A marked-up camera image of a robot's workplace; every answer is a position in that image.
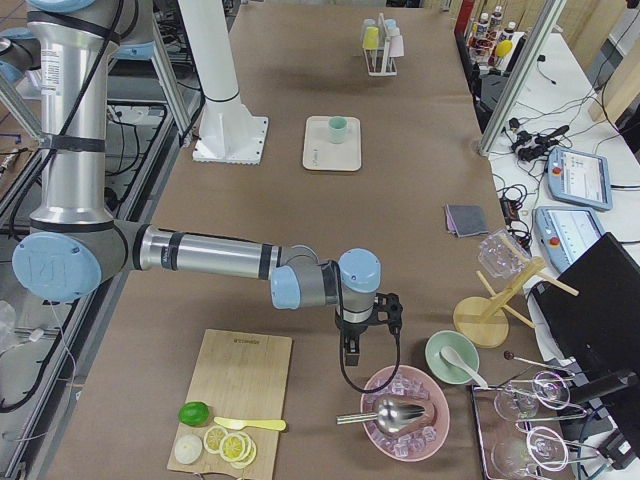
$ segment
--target glass cup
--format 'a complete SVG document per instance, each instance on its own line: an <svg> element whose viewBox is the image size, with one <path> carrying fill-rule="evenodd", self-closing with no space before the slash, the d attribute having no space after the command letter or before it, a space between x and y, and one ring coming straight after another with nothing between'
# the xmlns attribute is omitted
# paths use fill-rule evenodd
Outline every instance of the glass cup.
<svg viewBox="0 0 640 480"><path fill-rule="evenodd" d="M526 438L510 437L491 450L491 463L507 480L546 480L539 468L558 472L569 463L569 451L562 438L547 427L535 427Z"/></svg>
<svg viewBox="0 0 640 480"><path fill-rule="evenodd" d="M558 374L542 371L529 381L510 381L493 401L498 415L511 422L533 419L540 404L552 410L569 405L569 387Z"/></svg>

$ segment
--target light green bowl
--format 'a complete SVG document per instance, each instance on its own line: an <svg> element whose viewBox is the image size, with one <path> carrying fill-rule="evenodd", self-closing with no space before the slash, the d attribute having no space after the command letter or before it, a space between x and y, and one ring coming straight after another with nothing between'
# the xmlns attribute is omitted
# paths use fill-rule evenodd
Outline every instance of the light green bowl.
<svg viewBox="0 0 640 480"><path fill-rule="evenodd" d="M467 383L471 380L469 374L461 368L454 367L440 356L440 350L447 345L458 352L467 365L478 371L480 357L476 347L467 337L453 330L442 330L429 338L424 349L427 365L431 372L443 382L454 385Z"/></svg>

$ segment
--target table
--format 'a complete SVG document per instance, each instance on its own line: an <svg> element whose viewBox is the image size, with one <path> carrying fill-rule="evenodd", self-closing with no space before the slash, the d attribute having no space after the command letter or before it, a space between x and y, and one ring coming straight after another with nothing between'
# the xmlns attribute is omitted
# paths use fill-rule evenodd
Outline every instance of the table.
<svg viewBox="0 0 640 480"><path fill-rule="evenodd" d="M530 133L547 129L548 132L551 132L559 126L569 124L570 130L567 133L567 137L572 143L571 148L584 152L598 153L607 157L612 184L640 185L640 165L622 137L616 137L615 130L608 122L594 123L591 120L589 107L594 100L585 98L593 92L591 84L562 36L556 33L551 34L542 54L545 55L546 61L540 63L540 69L546 76L555 80L556 85L552 85L549 79L544 78L539 71L534 69L518 98L518 102L512 111L512 116L526 122L523 128ZM567 111L564 111L565 108L560 108L565 106L568 101L583 98L586 101L581 107L577 106ZM574 102L567 105L567 107L571 105L578 105L578 103ZM542 116L542 113L555 111L558 113ZM493 173L499 175L499 177L494 177L496 188L503 187L502 179L504 179L507 185L522 183L527 186L530 192L534 192L537 188L537 181L518 168L515 155L509 153L510 145L511 143L505 135L500 136L489 156ZM530 168L530 165L522 162L520 165L527 169ZM542 164L533 173L541 171ZM640 240L640 223L637 221L636 213L640 209L640 193L637 191L614 190L612 195L614 208L608 212L597 213L603 227L605 230L612 232L618 240ZM520 212L521 218L532 227L534 208L553 205L567 204L553 200L546 180L543 180L540 185L539 196L531 195L525 200L523 210ZM640 262L640 245L627 245L626 248L633 259L636 262ZM545 256L539 237L536 235L534 235L531 252L534 255ZM552 269L547 269L547 273L557 274ZM537 279L533 280L528 286L530 287L536 281ZM550 339L548 327L533 300L529 302L529 309L532 315L531 318L536 323L536 335L542 356L546 360L554 357L561 358L555 343ZM589 442L597 445L604 438L606 438L606 434L593 437ZM593 472L600 463L599 460L587 463L588 471ZM620 472L606 471L599 478L631 479L638 478L638 476L640 476L640 461L635 460L626 470Z"/></svg>
<svg viewBox="0 0 640 480"><path fill-rule="evenodd" d="M443 205L479 204L492 230L503 224L451 24L446 14L384 9L402 29L406 57L396 78L366 74L359 35L378 9L243 5L231 32L243 101L270 118L259 166L203 164L184 151L154 224L249 238L305 243L321 257L352 247L375 252L381 291L404 305L402 362L426 369L429 335L453 329L464 297L483 295L475 277L481 237L445 230ZM360 119L363 167L352 174L301 166L311 115ZM250 279L150 271L132 273L49 472L51 479L176 479L165 469L206 328L294 339L275 478L478 477L469 395L443 385L452 425L444 448L405 464L380 454L361 427L337 427L359 395L340 376L331 309L276 311L268 285ZM538 357L530 329L515 322L504 348ZM394 359L384 329L361 339L363 385ZM481 351L481 373L500 382L521 365L502 350Z"/></svg>

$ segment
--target monitor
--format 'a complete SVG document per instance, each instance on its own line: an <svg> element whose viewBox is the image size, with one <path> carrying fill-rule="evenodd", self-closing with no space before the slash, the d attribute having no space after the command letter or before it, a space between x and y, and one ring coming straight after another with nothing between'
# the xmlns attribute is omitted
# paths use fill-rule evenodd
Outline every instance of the monitor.
<svg viewBox="0 0 640 480"><path fill-rule="evenodd" d="M590 382L630 369L640 375L640 267L611 233L603 235L535 299L558 347ZM640 385L602 397L633 452L640 456Z"/></svg>

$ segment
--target white table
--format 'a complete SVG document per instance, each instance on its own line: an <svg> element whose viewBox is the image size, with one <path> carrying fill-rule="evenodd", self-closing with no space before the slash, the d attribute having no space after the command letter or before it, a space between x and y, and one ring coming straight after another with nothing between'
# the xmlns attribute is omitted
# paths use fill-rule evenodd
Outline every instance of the white table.
<svg viewBox="0 0 640 480"><path fill-rule="evenodd" d="M529 79L520 94L518 103L514 107L510 117L517 117L522 122L523 129L529 133L536 133L551 130L562 125L570 124L570 130L567 137L570 138L573 145L568 142L567 146L578 151L598 153L607 157L609 163L609 173L611 183L616 185L640 185L640 165L633 153L629 150L622 137L618 136L610 140L605 139L616 135L613 127L607 123L601 123L594 126L594 122L589 116L589 107L594 102L593 99L587 99L581 107L571 109L560 108L571 100L581 99L590 93L593 94L591 84L585 77L578 62L573 57L567 44L564 42L560 34L551 34L543 55L546 61L540 63L542 72L555 80L553 85L547 78L544 78L537 69L533 69L529 75ZM544 115L542 113L550 113L558 111L553 115ZM517 158L510 153L511 141L505 134L501 135L492 148L489 156L489 162L494 174L504 179L506 185L522 183L526 185L529 192L535 191L537 181L528 176L517 166ZM530 168L531 164L521 163L524 168ZM543 162L539 162L533 173L540 173L543 168ZM502 188L502 180L495 177L496 189ZM598 218L605 230L610 231L620 241L640 240L640 221L638 221L638 213L640 211L640 191L620 191L614 190L613 209L601 213ZM547 259L546 253L540 244L540 239L533 231L533 209L538 206L562 206L566 203L553 200L546 182L546 177L540 184L540 194L530 195L524 202L524 206L520 211L520 218L527 223L533 232L533 241L531 245L531 253L540 255ZM626 245L627 251L632 258L640 263L640 244ZM547 269L547 273L557 275L557 272L551 268ZM550 334L548 327L542 316L535 307L533 301L529 303L531 318L536 323L536 336L541 353L545 359L551 359L559 355L559 351L555 345L549 342ZM587 443L597 445L604 440L606 434L591 437ZM585 462L585 467L589 473L593 473L601 464L600 460L593 462ZM634 462L623 471L606 470L598 478L603 480L622 480L640 478L640 461Z"/></svg>

